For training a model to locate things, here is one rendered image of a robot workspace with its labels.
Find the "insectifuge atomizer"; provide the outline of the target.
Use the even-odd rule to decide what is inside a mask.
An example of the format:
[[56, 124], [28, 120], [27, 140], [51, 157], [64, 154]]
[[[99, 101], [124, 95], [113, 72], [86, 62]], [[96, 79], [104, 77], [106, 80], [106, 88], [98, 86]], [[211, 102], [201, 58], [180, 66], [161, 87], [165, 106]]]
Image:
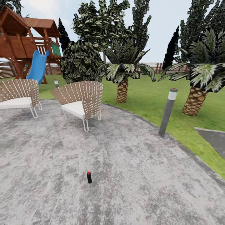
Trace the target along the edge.
[[92, 183], [91, 173], [87, 173], [88, 183]]

